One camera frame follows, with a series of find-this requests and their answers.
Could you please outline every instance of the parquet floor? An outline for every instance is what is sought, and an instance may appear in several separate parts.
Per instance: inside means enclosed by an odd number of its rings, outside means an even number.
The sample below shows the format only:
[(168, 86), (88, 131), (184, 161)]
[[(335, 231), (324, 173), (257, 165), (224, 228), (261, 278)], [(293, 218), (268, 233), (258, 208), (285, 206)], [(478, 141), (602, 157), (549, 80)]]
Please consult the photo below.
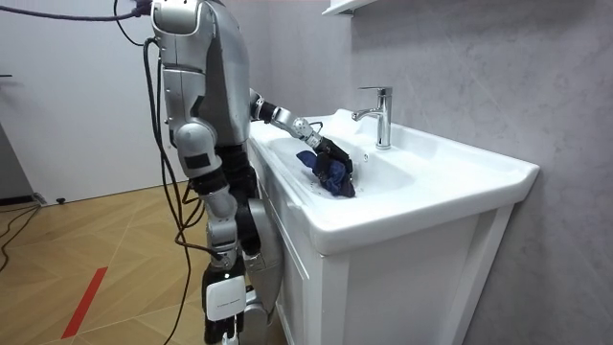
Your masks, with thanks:
[[(0, 233), (16, 215), (0, 214)], [(189, 230), (188, 240), (206, 244), (205, 221), (200, 224)], [(160, 187), (43, 208), (8, 246), (11, 261), (0, 273), (0, 344), (162, 345), (187, 276), (174, 234)], [(188, 302), (171, 345), (204, 343), (200, 281), (209, 258), (190, 253)], [(102, 267), (108, 269), (79, 331), (61, 339)], [(278, 322), (270, 344), (285, 344)]]

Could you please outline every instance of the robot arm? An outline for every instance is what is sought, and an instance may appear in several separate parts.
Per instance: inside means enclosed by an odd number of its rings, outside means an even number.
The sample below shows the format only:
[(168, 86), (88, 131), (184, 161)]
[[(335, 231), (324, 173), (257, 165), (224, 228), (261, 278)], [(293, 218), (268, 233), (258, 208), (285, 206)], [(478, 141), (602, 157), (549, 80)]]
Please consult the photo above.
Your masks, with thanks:
[(288, 132), (292, 137), (304, 141), (317, 154), (326, 154), (329, 158), (345, 165), (349, 175), (353, 172), (353, 163), (349, 155), (336, 146), (330, 139), (319, 135), (305, 118), (296, 117), (289, 110), (264, 100), (253, 89), (250, 90), (251, 118), (263, 120), (266, 124)]

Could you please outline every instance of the navy blue cloth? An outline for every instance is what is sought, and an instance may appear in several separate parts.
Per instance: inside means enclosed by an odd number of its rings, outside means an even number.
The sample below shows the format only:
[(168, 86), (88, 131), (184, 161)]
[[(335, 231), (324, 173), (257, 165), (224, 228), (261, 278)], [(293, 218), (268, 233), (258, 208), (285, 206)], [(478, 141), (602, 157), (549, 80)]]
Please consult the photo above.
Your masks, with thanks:
[(333, 196), (355, 196), (355, 189), (347, 174), (347, 168), (341, 162), (328, 158), (326, 160), (329, 164), (328, 171), (321, 173), (319, 170), (321, 170), (322, 167), (318, 167), (318, 157), (315, 153), (306, 150), (296, 154), (296, 157), (298, 157), (304, 165), (311, 168), (313, 174), (319, 177), (322, 187), (332, 193)]

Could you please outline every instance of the sink basin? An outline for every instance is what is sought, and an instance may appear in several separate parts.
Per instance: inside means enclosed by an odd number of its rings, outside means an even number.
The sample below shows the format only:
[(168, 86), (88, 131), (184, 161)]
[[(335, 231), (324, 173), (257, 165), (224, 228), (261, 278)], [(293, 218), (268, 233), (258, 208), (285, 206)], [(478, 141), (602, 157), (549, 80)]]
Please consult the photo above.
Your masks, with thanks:
[[(381, 159), (379, 155), (369, 154), (363, 148), (343, 139), (334, 136), (328, 138), (353, 159), (352, 183), (356, 198), (384, 195), (413, 183), (410, 174)], [(298, 182), (298, 186), (304, 187), (305, 192), (309, 193), (314, 206), (321, 202), (321, 198), (338, 202), (353, 200), (342, 196), (332, 196), (320, 185), (319, 179), (311, 169), (303, 165), (296, 157), (297, 152), (311, 150), (307, 144), (294, 138), (279, 138), (272, 140), (268, 147), (287, 167), (291, 176)]]
[(296, 157), (310, 148), (273, 126), (252, 124), (250, 156), (261, 182), (284, 191), (325, 255), (521, 201), (538, 173), (534, 164), (399, 125), (392, 125), (392, 148), (379, 150), (376, 119), (355, 122), (349, 110), (309, 119), (350, 155), (356, 197), (325, 191)]

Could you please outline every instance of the black wire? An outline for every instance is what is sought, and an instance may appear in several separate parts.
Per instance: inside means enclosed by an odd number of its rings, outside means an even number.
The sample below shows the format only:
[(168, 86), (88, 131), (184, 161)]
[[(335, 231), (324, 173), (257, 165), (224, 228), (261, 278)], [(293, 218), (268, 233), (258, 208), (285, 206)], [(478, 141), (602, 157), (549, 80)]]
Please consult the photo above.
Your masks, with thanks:
[(11, 225), (12, 225), (12, 224), (13, 224), (13, 223), (14, 223), (16, 220), (18, 220), (19, 218), (21, 218), (21, 216), (23, 216), (23, 215), (25, 215), (25, 214), (27, 214), (27, 213), (29, 213), (29, 212), (31, 212), (31, 211), (34, 211), (34, 212), (33, 212), (33, 213), (32, 213), (32, 214), (31, 214), (31, 215), (28, 217), (28, 220), (26, 220), (26, 222), (25, 222), (23, 225), (21, 225), (21, 227), (19, 228), (19, 230), (17, 230), (17, 231), (16, 231), (16, 232), (15, 232), (15, 233), (14, 233), (14, 234), (11, 236), (11, 238), (10, 238), (8, 241), (6, 241), (4, 244), (2, 244), (2, 248), (1, 248), (1, 250), (2, 250), (2, 256), (4, 256), (5, 261), (2, 263), (2, 266), (0, 267), (0, 273), (1, 273), (1, 272), (2, 272), (4, 269), (5, 269), (5, 267), (6, 267), (6, 266), (9, 264), (9, 261), (11, 260), (11, 257), (9, 257), (9, 254), (7, 254), (7, 245), (9, 245), (9, 243), (11, 243), (11, 242), (12, 242), (12, 240), (14, 240), (14, 239), (17, 237), (17, 235), (19, 235), (19, 233), (21, 233), (21, 231), (22, 231), (22, 230), (23, 230), (23, 229), (24, 229), (26, 226), (28, 226), (28, 224), (30, 223), (30, 220), (32, 220), (32, 218), (33, 218), (33, 217), (34, 217), (34, 216), (35, 216), (35, 215), (38, 213), (38, 211), (40, 211), (40, 209), (41, 209), (41, 208), (42, 208), (42, 207), (41, 207), (40, 205), (35, 206), (35, 207), (32, 207), (30, 210), (28, 210), (28, 211), (26, 211), (26, 212), (23, 212), (23, 213), (21, 213), (19, 216), (17, 216), (17, 217), (15, 217), (15, 218), (13, 218), (13, 219), (12, 219), (12, 220), (9, 222), (9, 224), (7, 225), (7, 231), (5, 231), (5, 232), (2, 234), (2, 236), (0, 236), (0, 238), (3, 238), (5, 235), (7, 235), (7, 234), (8, 234), (8, 233), (11, 231)]
[[(143, 60), (145, 63), (145, 76), (147, 77), (147, 89), (148, 89), (148, 94), (149, 94), (149, 107), (151, 110), (151, 124), (153, 125), (153, 136), (155, 138), (155, 143), (157, 144), (158, 149), (160, 150), (160, 160), (162, 162), (162, 181), (164, 183), (164, 194), (166, 195), (166, 200), (169, 204), (170, 207), (170, 211), (172, 212), (172, 217), (174, 218), (174, 221), (176, 222), (176, 226), (178, 231), (178, 235), (181, 237), (181, 240), (183, 240), (183, 242), (185, 241), (185, 236), (183, 235), (182, 232), (182, 211), (181, 211), (181, 204), (179, 202), (178, 206), (178, 210), (179, 210), (179, 215), (177, 216), (175, 210), (174, 210), (174, 206), (172, 205), (172, 201), (170, 199), (170, 193), (168, 190), (168, 185), (167, 185), (167, 181), (166, 181), (166, 170), (165, 167), (168, 164), (168, 169), (169, 169), (169, 174), (170, 174), (170, 179), (172, 180), (172, 186), (175, 187), (176, 186), (176, 179), (174, 177), (174, 172), (172, 171), (172, 166), (170, 165), (170, 162), (168, 160), (168, 157), (166, 155), (166, 151), (164, 150), (164, 147), (162, 146), (162, 131), (161, 131), (161, 125), (160, 125), (160, 114), (159, 112), (156, 112), (156, 106), (155, 106), (155, 100), (153, 99), (153, 85), (152, 85), (152, 81), (151, 81), (151, 72), (149, 70), (149, 58), (148, 58), (148, 47), (149, 44), (157, 44), (155, 42), (155, 39), (153, 38), (148, 38), (145, 41), (145, 44), (143, 45), (144, 49), (143, 49)], [(160, 68), (160, 63), (161, 61), (158, 58), (158, 69)], [(168, 338), (166, 339), (166, 341), (164, 342), (164, 345), (167, 345), (170, 340), (172, 339), (172, 336), (174, 335), (174, 333), (176, 332), (176, 329), (179, 325), (179, 321), (181, 320), (181, 314), (183, 313), (183, 306), (185, 305), (185, 300), (187, 298), (187, 294), (188, 294), (188, 287), (190, 286), (190, 279), (192, 277), (192, 260), (190, 259), (190, 251), (188, 250), (187, 247), (183, 247), (183, 250), (185, 251), (185, 260), (187, 262), (187, 266), (188, 266), (188, 276), (185, 280), (185, 288), (183, 289), (183, 295), (181, 296), (181, 304), (179, 306), (179, 312), (176, 315), (176, 319), (174, 321), (174, 326), (172, 327), (172, 331), (170, 332)]]
[(122, 14), (122, 15), (114, 15), (114, 16), (85, 16), (85, 15), (66, 15), (66, 14), (54, 14), (54, 13), (43, 13), (39, 11), (28, 11), (22, 9), (11, 8), (8, 6), (0, 5), (0, 11), (10, 12), (15, 14), (24, 14), (29, 16), (35, 16), (39, 18), (46, 19), (60, 19), (60, 20), (72, 20), (72, 21), (87, 21), (87, 22), (109, 22), (109, 21), (119, 21), (125, 20), (128, 18), (133, 18), (135, 16), (141, 15), (139, 13), (140, 9), (134, 9), (130, 13)]
[(10, 222), (9, 225), (7, 225), (7, 230), (5, 230), (5, 232), (2, 233), (2, 235), (0, 235), (0, 239), (2, 239), (3, 237), (5, 237), (10, 231), (11, 231), (11, 224), (18, 220), (21, 216), (27, 214), (28, 212), (32, 211), (33, 209), (35, 209), (36, 207), (38, 207), (38, 205), (35, 206), (29, 206), (29, 207), (25, 207), (25, 209), (28, 209), (28, 211), (22, 212), (19, 214), (19, 216), (13, 218)]
[(204, 207), (202, 207), (202, 209), (200, 210), (200, 216), (198, 216), (198, 218), (196, 220), (193, 221), (193, 223), (190, 223), (190, 219), (192, 219), (193, 215), (195, 215), (195, 211), (197, 211), (198, 209), (194, 209), (192, 214), (190, 215), (190, 217), (186, 220), (186, 224), (185, 224), (185, 228), (189, 229), (191, 227), (193, 227), (194, 225), (198, 224), (198, 222), (202, 219), (202, 217), (204, 216)]
[(188, 194), (190, 193), (191, 189), (192, 185), (188, 183), (188, 186), (185, 188), (185, 192), (183, 192), (183, 198), (181, 198), (181, 202), (183, 202), (184, 205), (191, 204), (192, 202), (200, 199), (199, 197), (193, 197), (188, 200)]
[(0, 211), (0, 213), (9, 213), (9, 212), (21, 211), (21, 210), (25, 210), (25, 209), (28, 209), (28, 208), (33, 208), (33, 207), (36, 207), (36, 206), (32, 206), (32, 205), (30, 205), (30, 206), (21, 207), (21, 208), (18, 208), (18, 209), (12, 209), (12, 210)]
[[(115, 0), (113, 1), (113, 14), (115, 14), (115, 16), (117, 16), (117, 3), (119, 2), (119, 0)], [(117, 22), (117, 26), (119, 27), (119, 30), (122, 31), (122, 34), (124, 34), (124, 37), (130, 41), (130, 43), (132, 43), (133, 45), (137, 46), (137, 47), (142, 47), (143, 43), (136, 43), (132, 38), (130, 38), (129, 35), (127, 35), (127, 33), (124, 30), (124, 26), (122, 25), (122, 22), (120, 22), (119, 20), (116, 20)]]
[[(172, 170), (172, 165), (170, 164), (170, 160), (168, 158), (168, 156), (166, 155), (166, 151), (164, 150), (164, 146), (162, 144), (162, 128), (161, 128), (161, 106), (160, 106), (160, 94), (161, 94), (161, 75), (160, 75), (160, 71), (161, 71), (161, 59), (158, 56), (158, 65), (157, 65), (157, 72), (158, 72), (158, 81), (157, 81), (157, 107), (155, 104), (155, 99), (153, 96), (153, 85), (152, 85), (152, 81), (151, 81), (151, 71), (149, 70), (149, 58), (148, 58), (148, 47), (149, 45), (153, 43), (157, 45), (157, 42), (155, 41), (154, 38), (148, 38), (145, 41), (145, 44), (143, 45), (143, 61), (145, 64), (145, 76), (147, 78), (147, 90), (148, 90), (148, 96), (149, 96), (149, 108), (151, 111), (151, 125), (153, 126), (153, 137), (155, 139), (155, 143), (158, 147), (158, 149), (160, 150), (160, 161), (161, 161), (161, 165), (162, 165), (162, 182), (164, 184), (164, 194), (166, 195), (166, 200), (169, 204), (170, 207), (170, 211), (172, 212), (172, 217), (174, 218), (174, 221), (176, 223), (177, 226), (177, 234), (174, 237), (174, 241), (183, 246), (184, 252), (185, 252), (185, 260), (187, 263), (187, 267), (188, 267), (188, 274), (187, 274), (187, 278), (185, 280), (185, 287), (183, 289), (183, 294), (181, 296), (181, 304), (179, 305), (179, 311), (176, 315), (176, 319), (174, 321), (174, 326), (172, 327), (172, 331), (170, 332), (168, 338), (166, 339), (166, 341), (164, 342), (164, 345), (167, 345), (170, 340), (172, 339), (172, 337), (174, 336), (174, 333), (176, 332), (176, 329), (179, 325), (179, 322), (181, 320), (181, 314), (183, 313), (183, 308), (185, 306), (185, 301), (187, 299), (187, 295), (188, 295), (188, 288), (190, 286), (190, 279), (192, 277), (192, 260), (190, 258), (190, 251), (188, 248), (196, 248), (196, 249), (200, 249), (200, 250), (204, 250), (207, 253), (211, 254), (212, 256), (214, 256), (216, 259), (221, 260), (221, 256), (217, 253), (215, 253), (215, 251), (213, 249), (210, 248), (206, 248), (206, 247), (202, 247), (199, 245), (195, 245), (195, 244), (190, 244), (187, 243), (186, 239), (185, 239), (185, 235), (183, 233), (183, 231), (185, 230), (185, 224), (183, 223), (183, 210), (182, 210), (182, 204), (181, 204), (181, 197), (179, 194), (179, 188), (178, 188), (178, 184), (176, 183), (176, 177), (174, 175), (174, 171)], [(174, 205), (172, 204), (172, 200), (170, 197), (170, 192), (168, 189), (168, 184), (167, 184), (167, 179), (166, 179), (166, 169), (169, 170), (169, 175), (170, 175), (170, 180), (172, 183), (172, 187), (174, 189), (174, 196), (176, 197), (176, 202), (177, 202), (177, 211), (178, 211), (178, 215), (177, 212), (174, 209)]]

